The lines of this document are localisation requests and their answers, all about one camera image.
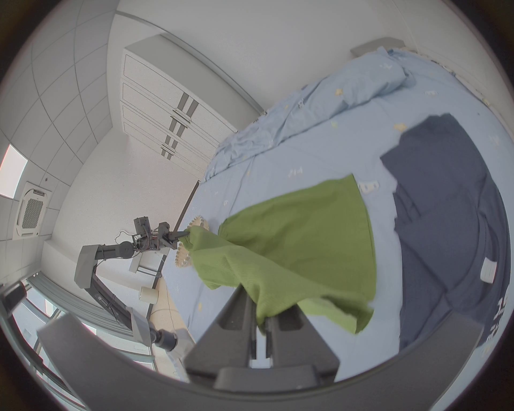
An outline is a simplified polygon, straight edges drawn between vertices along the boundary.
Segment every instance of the green garment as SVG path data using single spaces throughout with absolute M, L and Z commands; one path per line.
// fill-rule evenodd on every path
M 352 333 L 373 315 L 373 234 L 353 175 L 246 208 L 218 235 L 189 230 L 182 242 L 202 281 L 211 289 L 242 284 L 259 325 L 296 303 Z

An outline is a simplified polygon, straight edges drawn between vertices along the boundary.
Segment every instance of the gray curtain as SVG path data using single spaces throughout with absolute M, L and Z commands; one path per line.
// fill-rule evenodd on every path
M 33 277 L 28 278 L 27 281 L 61 310 L 72 313 L 83 321 L 103 328 L 117 337 L 133 339 L 132 331 L 118 323 L 110 313 L 66 291 L 45 276 L 43 272 L 40 271 Z

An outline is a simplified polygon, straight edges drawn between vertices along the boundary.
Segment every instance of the ceiling air conditioner vent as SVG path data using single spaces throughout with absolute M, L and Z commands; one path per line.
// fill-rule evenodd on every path
M 34 184 L 26 183 L 23 197 L 18 205 L 13 240 L 36 237 L 39 235 L 46 208 L 50 203 L 52 193 Z

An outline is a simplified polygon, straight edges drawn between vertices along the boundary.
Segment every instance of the bed sheet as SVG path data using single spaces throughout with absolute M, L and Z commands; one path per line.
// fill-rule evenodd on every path
M 189 221 L 201 215 L 216 233 L 228 216 L 246 207 L 350 173 L 358 183 L 377 182 L 377 189 L 362 194 L 377 261 L 377 291 L 371 302 L 375 313 L 370 323 L 363 332 L 353 335 L 324 317 L 309 316 L 340 359 L 336 381 L 364 372 L 398 353 L 402 270 L 400 244 L 394 232 L 392 193 L 396 180 L 382 165 L 380 156 L 398 144 L 404 127 L 414 126 L 429 115 L 452 114 L 481 152 L 503 196 L 507 216 L 514 216 L 514 144 L 498 119 L 436 63 L 406 51 L 396 50 L 390 55 L 408 73 L 408 83 L 211 177 L 198 187 L 180 227 L 185 229 Z M 193 267 L 175 267 L 173 251 L 162 273 L 189 332 L 198 340 L 233 289 L 209 290 Z

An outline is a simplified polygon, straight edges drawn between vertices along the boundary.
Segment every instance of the white cabinet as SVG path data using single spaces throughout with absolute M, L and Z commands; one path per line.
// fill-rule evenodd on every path
M 234 91 L 227 83 L 220 82 L 219 77 L 212 77 L 212 72 L 202 71 L 209 69 L 198 60 L 191 60 L 188 53 L 185 55 L 183 50 L 177 51 L 175 45 L 163 43 L 162 39 L 155 41 L 152 45 L 135 47 L 136 51 L 139 50 L 138 53 L 131 51 L 130 46 L 123 52 L 120 83 L 123 130 L 158 155 L 202 179 L 216 147 L 237 130 L 212 106 L 205 103 L 201 96 L 194 94 L 187 85 L 170 76 L 168 73 L 170 70 L 173 71 L 173 67 L 166 64 L 166 60 L 163 62 L 160 58 L 153 58 L 146 51 L 151 49 L 158 57 L 161 57 L 162 53 L 167 53 L 167 58 L 170 58 L 170 54 L 176 53 L 172 59 L 173 64 L 177 64 L 177 59 L 182 59 L 183 64 L 180 68 L 183 73 L 189 74 L 189 77 L 182 74 L 182 80 L 189 82 L 194 88 L 198 86 L 195 79 L 200 79 L 199 83 L 206 91 L 205 96 L 214 105 L 218 104 L 216 97 L 219 96 L 222 104 L 218 106 L 229 115 L 233 115 L 237 110 L 247 109 L 241 108 L 238 96 L 231 94 Z M 161 53 L 155 50 L 156 47 L 161 49 Z M 244 113 L 244 118 L 236 118 L 239 124 L 257 117 L 258 114 L 253 109 L 250 110 Z

